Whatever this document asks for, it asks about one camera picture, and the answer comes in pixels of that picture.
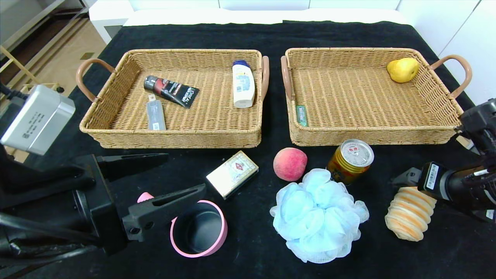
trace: woven basket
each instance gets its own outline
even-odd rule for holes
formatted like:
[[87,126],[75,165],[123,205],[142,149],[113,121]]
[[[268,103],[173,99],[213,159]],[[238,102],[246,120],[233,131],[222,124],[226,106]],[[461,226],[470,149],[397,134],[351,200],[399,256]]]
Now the woven basket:
[[[250,108],[233,103],[234,60],[246,60],[255,79]],[[91,63],[112,72],[98,97],[88,91],[82,74]],[[79,128],[104,148],[250,148],[261,141],[262,102],[267,93],[269,62],[256,50],[131,50],[114,69],[100,59],[85,61],[76,74],[81,91],[93,102]],[[165,131],[148,130],[148,75],[199,89],[187,109],[162,101]]]
[[[416,59],[420,69],[412,81],[396,83],[386,66],[404,57]],[[453,94],[434,72],[452,58],[466,71],[466,80]],[[413,49],[288,49],[281,66],[291,141],[299,146],[339,145],[348,139],[368,144],[445,143],[463,112],[455,97],[472,77],[460,56],[429,66]],[[298,123],[296,105],[305,105],[307,127]]]

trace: pink peach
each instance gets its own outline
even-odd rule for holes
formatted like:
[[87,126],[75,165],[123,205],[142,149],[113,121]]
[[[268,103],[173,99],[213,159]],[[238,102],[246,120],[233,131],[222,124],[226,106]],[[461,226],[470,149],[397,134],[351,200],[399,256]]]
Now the pink peach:
[[307,155],[296,148],[287,147],[277,152],[274,158],[274,172],[286,181],[297,181],[307,165]]

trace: drink can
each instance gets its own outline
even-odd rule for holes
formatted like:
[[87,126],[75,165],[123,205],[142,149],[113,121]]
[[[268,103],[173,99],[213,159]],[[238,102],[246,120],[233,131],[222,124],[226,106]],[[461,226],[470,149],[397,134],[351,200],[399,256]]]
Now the drink can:
[[359,139],[349,139],[336,149],[327,169],[334,181],[349,185],[369,169],[373,158],[370,145]]

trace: black tablecloth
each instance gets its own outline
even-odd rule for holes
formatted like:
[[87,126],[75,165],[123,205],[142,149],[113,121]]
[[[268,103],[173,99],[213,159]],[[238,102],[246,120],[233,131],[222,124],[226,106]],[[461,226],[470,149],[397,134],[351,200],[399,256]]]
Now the black tablecloth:
[[[384,224],[384,215],[394,196],[389,181],[406,169],[431,160],[447,167],[462,167],[477,160],[451,140],[442,145],[373,146],[375,161],[365,175],[349,187],[364,201],[370,219],[360,226],[362,237],[353,242],[351,253],[328,264],[304,264],[286,248],[272,227],[269,209],[275,195],[287,183],[278,179],[272,160],[280,149],[293,146],[289,138],[287,109],[280,57],[292,47],[401,47],[422,53],[429,63],[436,55],[409,25],[390,22],[199,24],[124,27],[101,53],[116,66],[132,49],[210,48],[256,49],[270,58],[270,83],[263,108],[262,143],[244,152],[260,166],[260,172],[234,196],[224,201],[210,191],[206,198],[224,211],[229,231],[224,246],[214,255],[187,259],[178,255],[169,241],[169,224],[156,226],[153,239],[131,243],[111,257],[103,252],[75,257],[38,269],[27,278],[494,278],[496,229],[438,203],[422,241],[399,240]],[[458,84],[445,67],[436,70],[449,90]],[[87,87],[99,92],[109,73],[92,66],[84,77]],[[132,154],[164,150],[103,149],[78,125],[90,102],[75,89],[71,96],[76,113],[43,156],[30,156],[27,164],[45,169],[78,155]],[[462,94],[463,108],[471,105]],[[309,158],[307,171],[322,168],[335,146],[303,147]],[[167,150],[169,161],[139,175],[110,185],[120,214],[144,191],[159,195],[205,181],[205,176],[237,150]]]

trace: bread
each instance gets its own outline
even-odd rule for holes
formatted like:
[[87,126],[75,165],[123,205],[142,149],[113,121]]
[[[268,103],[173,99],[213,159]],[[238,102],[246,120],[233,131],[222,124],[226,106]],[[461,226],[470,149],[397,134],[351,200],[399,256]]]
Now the bread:
[[386,226],[400,239],[420,241],[431,222],[435,203],[436,199],[416,187],[400,188],[384,217]]

